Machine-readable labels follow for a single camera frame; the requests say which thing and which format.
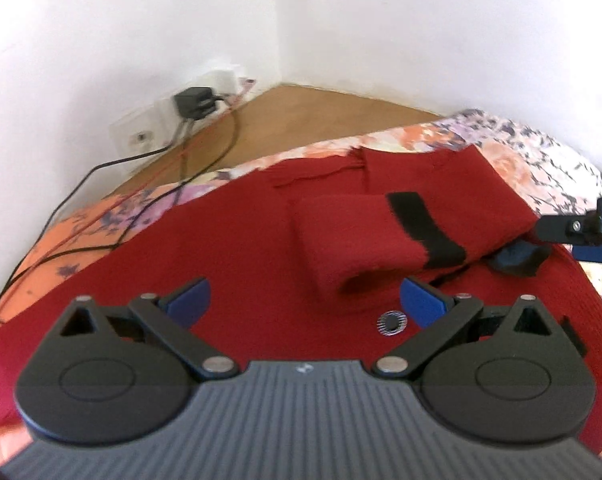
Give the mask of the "red knit sweater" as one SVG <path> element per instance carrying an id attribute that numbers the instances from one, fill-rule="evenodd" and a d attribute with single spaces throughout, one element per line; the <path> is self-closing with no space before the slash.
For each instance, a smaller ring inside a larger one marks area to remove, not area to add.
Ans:
<path id="1" fill-rule="evenodd" d="M 212 300 L 193 331 L 238 363 L 371 363 L 394 343 L 379 333 L 379 316 L 400 306 L 400 284 L 415 276 L 499 306 L 530 294 L 568 320 L 597 384 L 581 439 L 601 452 L 602 298 L 560 246 L 530 278 L 489 262 L 526 240 L 534 223 L 534 211 L 476 148 L 360 148 L 253 171 L 167 211 L 0 328 L 0 426 L 18 421 L 16 378 L 77 296 L 118 306 L 201 276 Z"/>

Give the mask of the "floral bed sheet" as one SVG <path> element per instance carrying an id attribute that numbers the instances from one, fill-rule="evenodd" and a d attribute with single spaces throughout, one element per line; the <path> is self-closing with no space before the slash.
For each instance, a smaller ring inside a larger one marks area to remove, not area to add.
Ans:
<path id="1" fill-rule="evenodd" d="M 594 209 L 602 196 L 602 174 L 572 148 L 547 134 L 480 110 L 430 124 L 315 143 L 243 164 L 228 180 L 215 184 L 170 184 L 140 188 L 127 198 L 112 197 L 103 204 L 96 223 L 87 219 L 59 223 L 28 256 L 31 271 L 13 285 L 11 298 L 2 304 L 0 328 L 58 285 L 120 248 L 169 210 L 286 160 L 343 156 L 360 148 L 400 154 L 476 148 L 536 218 L 556 212 L 582 214 Z M 571 255 L 563 245 L 552 246 L 548 255 L 557 246 Z M 576 263 L 602 298 L 602 266 L 586 268 Z M 392 348 L 417 332 L 418 326 L 408 322 L 404 330 L 390 336 L 394 340 Z"/>

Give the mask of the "black power adapter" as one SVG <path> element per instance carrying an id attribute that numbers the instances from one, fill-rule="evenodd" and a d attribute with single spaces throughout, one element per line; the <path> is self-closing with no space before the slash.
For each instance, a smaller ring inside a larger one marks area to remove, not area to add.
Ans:
<path id="1" fill-rule="evenodd" d="M 173 96 L 183 119 L 200 120 L 216 111 L 216 94 L 210 87 L 189 87 Z"/>

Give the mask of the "white wall socket strip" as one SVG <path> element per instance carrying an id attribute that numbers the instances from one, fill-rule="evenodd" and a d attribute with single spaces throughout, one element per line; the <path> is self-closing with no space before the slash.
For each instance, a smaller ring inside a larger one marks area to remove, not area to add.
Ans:
<path id="1" fill-rule="evenodd" d="M 228 108 L 239 103 L 254 85 L 243 66 L 216 63 L 187 84 L 114 122 L 109 131 L 118 158 L 141 164 L 170 151 L 184 128 L 210 119 L 221 105 Z"/>

